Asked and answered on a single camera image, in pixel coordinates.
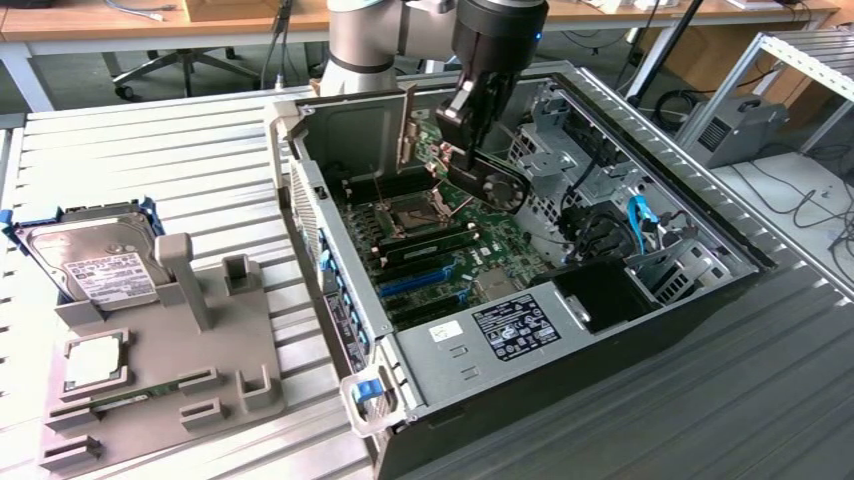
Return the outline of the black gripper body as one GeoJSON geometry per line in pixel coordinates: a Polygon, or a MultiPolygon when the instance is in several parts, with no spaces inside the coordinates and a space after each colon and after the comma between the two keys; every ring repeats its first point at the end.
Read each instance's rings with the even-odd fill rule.
{"type": "Polygon", "coordinates": [[[493,122],[500,118],[520,74],[541,38],[544,1],[460,1],[452,51],[461,71],[456,92],[491,92],[493,122]]]}

